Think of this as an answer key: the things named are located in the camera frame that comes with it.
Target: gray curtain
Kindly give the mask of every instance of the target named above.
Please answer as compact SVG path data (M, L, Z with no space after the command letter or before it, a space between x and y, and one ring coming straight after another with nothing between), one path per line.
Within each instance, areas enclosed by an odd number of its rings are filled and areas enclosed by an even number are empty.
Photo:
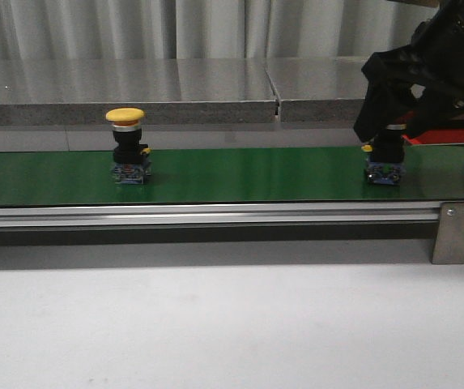
M0 0L0 59L366 56L434 13L386 0Z

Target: yellow button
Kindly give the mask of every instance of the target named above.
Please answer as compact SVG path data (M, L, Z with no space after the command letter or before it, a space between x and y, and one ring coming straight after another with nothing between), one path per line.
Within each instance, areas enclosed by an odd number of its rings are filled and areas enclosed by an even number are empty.
M138 108L112 109L105 114L105 118L111 122L136 122L145 116L145 112Z

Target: white table surface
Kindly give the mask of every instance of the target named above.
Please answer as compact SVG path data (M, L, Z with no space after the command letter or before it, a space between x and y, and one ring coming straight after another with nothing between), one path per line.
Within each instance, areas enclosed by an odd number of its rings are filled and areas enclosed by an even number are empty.
M430 244L0 247L35 268L0 271L0 388L464 389L464 265Z

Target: yellow mushroom button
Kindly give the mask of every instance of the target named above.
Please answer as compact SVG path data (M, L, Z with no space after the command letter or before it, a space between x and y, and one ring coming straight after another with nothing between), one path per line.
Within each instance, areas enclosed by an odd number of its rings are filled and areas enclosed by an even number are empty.
M105 118L115 123L115 126L132 126L145 116L145 112L138 108L112 109L105 114Z

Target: green conveyor belt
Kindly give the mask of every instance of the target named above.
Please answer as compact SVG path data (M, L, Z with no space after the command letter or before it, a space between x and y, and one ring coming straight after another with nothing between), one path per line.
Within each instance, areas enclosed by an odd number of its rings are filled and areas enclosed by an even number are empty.
M0 152L0 207L464 199L464 147L407 149L401 186L364 181L359 147L153 151L145 186L111 178L111 152Z

